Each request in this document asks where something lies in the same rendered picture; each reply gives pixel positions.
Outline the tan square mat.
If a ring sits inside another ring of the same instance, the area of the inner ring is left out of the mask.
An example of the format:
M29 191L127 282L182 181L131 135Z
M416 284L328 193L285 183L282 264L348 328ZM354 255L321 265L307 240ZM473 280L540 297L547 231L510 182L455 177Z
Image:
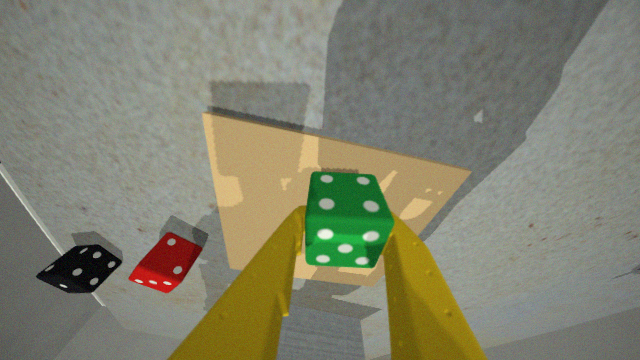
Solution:
M297 207L312 172L375 175L389 209L417 236L471 174L467 168L277 125L202 113L230 269L243 270ZM295 278L373 287L374 268L308 265L305 233Z

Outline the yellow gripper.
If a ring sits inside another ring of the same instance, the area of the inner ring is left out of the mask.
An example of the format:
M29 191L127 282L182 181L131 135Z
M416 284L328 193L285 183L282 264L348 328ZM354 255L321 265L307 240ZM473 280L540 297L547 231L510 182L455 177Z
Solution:
M305 212L288 215L167 360L276 360ZM391 214L381 253L391 360L488 360L428 247Z

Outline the black die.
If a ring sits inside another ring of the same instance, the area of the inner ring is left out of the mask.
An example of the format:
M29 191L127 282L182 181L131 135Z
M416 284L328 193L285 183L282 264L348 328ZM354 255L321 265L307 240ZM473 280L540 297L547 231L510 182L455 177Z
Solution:
M92 293L121 263L98 244L75 246L36 278L67 293Z

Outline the red die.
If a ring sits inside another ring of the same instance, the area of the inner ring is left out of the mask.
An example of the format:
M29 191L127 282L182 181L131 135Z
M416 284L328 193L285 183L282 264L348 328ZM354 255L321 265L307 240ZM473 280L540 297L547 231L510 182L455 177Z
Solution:
M169 293L183 281L202 249L168 232L138 263L129 280Z

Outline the green die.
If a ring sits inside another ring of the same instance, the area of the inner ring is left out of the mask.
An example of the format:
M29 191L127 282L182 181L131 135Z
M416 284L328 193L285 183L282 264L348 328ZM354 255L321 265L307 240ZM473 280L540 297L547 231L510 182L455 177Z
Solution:
M308 265L374 268L393 226L374 175L312 172L305 212Z

